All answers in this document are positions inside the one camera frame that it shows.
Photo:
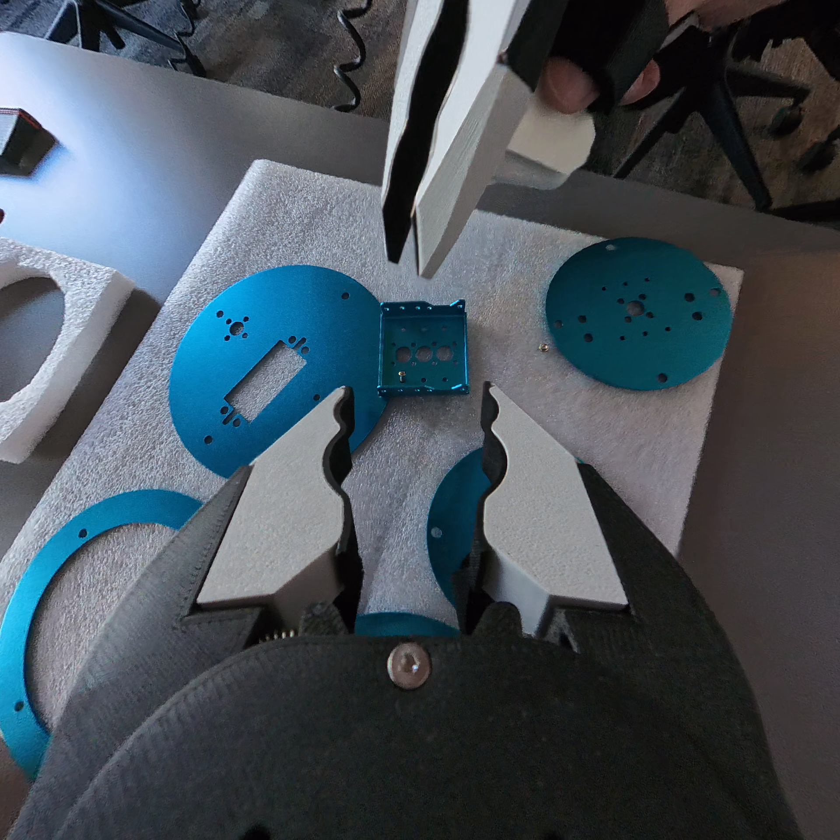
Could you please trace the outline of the large blue disc rectangular cutout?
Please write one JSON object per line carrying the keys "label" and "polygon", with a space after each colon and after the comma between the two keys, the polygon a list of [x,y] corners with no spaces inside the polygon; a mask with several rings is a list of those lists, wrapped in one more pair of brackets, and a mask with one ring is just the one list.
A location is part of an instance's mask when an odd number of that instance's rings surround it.
{"label": "large blue disc rectangular cutout", "polygon": [[[302,369],[255,415],[232,393],[284,343]],[[171,418],[184,446],[228,478],[340,385],[353,389],[359,447],[379,421],[380,304],[360,283],[319,266],[283,266],[222,291],[186,331],[171,368]]]}

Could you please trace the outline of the black office chair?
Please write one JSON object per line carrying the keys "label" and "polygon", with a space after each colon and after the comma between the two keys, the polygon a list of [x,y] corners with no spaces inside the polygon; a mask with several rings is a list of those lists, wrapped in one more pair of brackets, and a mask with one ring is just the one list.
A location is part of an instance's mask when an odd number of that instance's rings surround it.
{"label": "black office chair", "polygon": [[832,79],[839,81],[838,20],[838,1],[784,2],[764,9],[744,23],[709,33],[684,18],[656,55],[661,75],[658,87],[635,104],[635,109],[648,108],[672,95],[676,99],[613,176],[627,177],[664,133],[677,133],[696,112],[727,156],[757,211],[803,223],[838,222],[837,198],[772,209],[773,200],[734,101],[735,97],[792,100],[769,126],[770,134],[776,138],[792,133],[802,122],[802,105],[810,88],[768,71],[746,69],[741,62],[760,60],[767,45],[778,47],[786,40],[803,39]]}
{"label": "black office chair", "polygon": [[159,46],[179,50],[182,54],[170,59],[170,65],[174,70],[177,70],[179,65],[185,65],[194,76],[206,77],[207,73],[202,62],[185,42],[185,38],[194,34],[200,3],[180,1],[179,4],[189,29],[172,36],[131,15],[112,2],[66,1],[45,35],[45,39],[66,45],[78,37],[79,46],[82,49],[99,52],[101,35],[105,35],[115,49],[123,49],[125,43],[118,30],[126,30]]}

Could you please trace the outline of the white foam frame round hole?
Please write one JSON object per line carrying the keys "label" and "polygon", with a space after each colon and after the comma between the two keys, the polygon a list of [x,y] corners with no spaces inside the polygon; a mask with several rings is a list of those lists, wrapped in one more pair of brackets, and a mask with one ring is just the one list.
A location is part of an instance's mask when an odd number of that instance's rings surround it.
{"label": "white foam frame round hole", "polygon": [[32,379],[1,403],[1,459],[19,464],[57,420],[109,335],[134,284],[117,270],[1,239],[1,288],[28,277],[53,280],[64,319]]}

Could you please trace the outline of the small black box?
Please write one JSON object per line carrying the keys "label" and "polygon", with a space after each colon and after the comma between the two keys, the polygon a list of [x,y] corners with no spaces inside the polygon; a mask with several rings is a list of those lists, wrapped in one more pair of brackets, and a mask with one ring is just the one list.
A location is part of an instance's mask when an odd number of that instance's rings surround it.
{"label": "small black box", "polygon": [[1,108],[1,175],[31,175],[55,143],[25,110]]}

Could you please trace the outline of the person's right hand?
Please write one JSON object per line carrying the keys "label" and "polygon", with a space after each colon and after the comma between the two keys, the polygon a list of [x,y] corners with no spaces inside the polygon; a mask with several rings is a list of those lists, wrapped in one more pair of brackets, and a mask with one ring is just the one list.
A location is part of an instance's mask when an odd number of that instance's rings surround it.
{"label": "person's right hand", "polygon": [[[704,29],[730,25],[781,1],[665,1],[670,25],[696,12]],[[650,60],[621,101],[623,105],[646,97],[660,79],[658,64]],[[594,80],[564,57],[550,58],[543,69],[539,95],[552,108],[563,113],[587,109],[600,92]]]}

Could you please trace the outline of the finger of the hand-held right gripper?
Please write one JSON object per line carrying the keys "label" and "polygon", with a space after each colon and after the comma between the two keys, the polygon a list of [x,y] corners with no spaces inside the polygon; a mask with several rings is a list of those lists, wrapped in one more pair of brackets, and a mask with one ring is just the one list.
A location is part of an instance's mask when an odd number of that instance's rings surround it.
{"label": "finger of the hand-held right gripper", "polygon": [[418,272],[441,267],[497,173],[532,90],[502,60],[528,1],[469,2],[465,43],[414,206]]}
{"label": "finger of the hand-held right gripper", "polygon": [[402,257],[435,124],[459,63],[467,1],[417,2],[402,38],[382,185],[386,256]]}

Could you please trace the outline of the small blue perforated disc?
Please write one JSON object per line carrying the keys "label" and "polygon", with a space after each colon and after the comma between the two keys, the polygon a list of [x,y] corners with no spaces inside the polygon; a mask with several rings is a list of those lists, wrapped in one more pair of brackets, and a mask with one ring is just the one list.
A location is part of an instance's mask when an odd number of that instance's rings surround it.
{"label": "small blue perforated disc", "polygon": [[688,250],[649,238],[608,240],[567,259],[545,311],[569,362],[599,382],[638,391],[708,370],[732,326],[717,276]]}
{"label": "small blue perforated disc", "polygon": [[533,634],[551,606],[594,603],[592,574],[604,543],[578,466],[569,455],[551,455],[534,483],[516,465],[490,493],[482,512],[490,546],[485,565],[489,590],[471,583],[476,520],[490,481],[480,450],[462,458],[435,492],[428,514],[428,553],[437,581],[467,627],[487,599],[509,601]]}

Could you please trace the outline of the white foam sheet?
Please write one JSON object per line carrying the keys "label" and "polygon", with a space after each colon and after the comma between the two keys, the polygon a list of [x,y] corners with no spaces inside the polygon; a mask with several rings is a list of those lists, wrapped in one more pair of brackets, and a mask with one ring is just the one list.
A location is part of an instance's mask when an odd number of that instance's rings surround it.
{"label": "white foam sheet", "polygon": [[[2,612],[37,550],[93,503],[152,488],[206,501],[223,485],[173,426],[168,391],[175,352],[220,292],[286,265],[338,270],[379,301],[466,303],[470,394],[389,401],[353,453],[345,486],[364,561],[362,613],[419,613],[455,625],[455,609],[429,563],[426,522],[439,482],[481,444],[485,381],[592,464],[677,553],[721,363],[660,392],[619,390],[575,369],[553,346],[544,299],[556,270],[598,240],[476,211],[426,280],[415,272],[412,245],[399,266],[385,259],[377,187],[254,162],[3,557]],[[549,352],[539,351],[541,342]]]}

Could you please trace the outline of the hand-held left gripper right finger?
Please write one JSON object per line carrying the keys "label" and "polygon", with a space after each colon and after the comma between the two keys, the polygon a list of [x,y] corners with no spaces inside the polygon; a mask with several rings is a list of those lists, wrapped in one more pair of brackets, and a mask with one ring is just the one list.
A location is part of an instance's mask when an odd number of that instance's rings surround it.
{"label": "hand-held left gripper right finger", "polygon": [[558,604],[624,609],[627,596],[575,457],[490,382],[480,424],[490,487],[456,572],[460,630],[473,633],[490,602],[516,606],[529,635],[547,626]]}

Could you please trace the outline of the blue square metal bracket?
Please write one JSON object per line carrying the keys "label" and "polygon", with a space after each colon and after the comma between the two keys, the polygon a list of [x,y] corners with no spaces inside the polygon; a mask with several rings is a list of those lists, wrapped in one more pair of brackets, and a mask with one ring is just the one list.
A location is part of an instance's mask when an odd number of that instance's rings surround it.
{"label": "blue square metal bracket", "polygon": [[[406,371],[400,384],[397,372]],[[381,304],[379,396],[469,392],[466,302]]]}

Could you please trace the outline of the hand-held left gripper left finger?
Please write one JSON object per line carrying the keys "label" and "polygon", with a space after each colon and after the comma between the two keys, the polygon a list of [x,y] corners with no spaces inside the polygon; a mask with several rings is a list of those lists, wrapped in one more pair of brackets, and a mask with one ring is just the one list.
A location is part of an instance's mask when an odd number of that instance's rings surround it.
{"label": "hand-held left gripper left finger", "polygon": [[363,565],[341,487],[353,430],[353,392],[341,386],[255,459],[199,606],[302,614],[333,602],[341,614],[357,613]]}

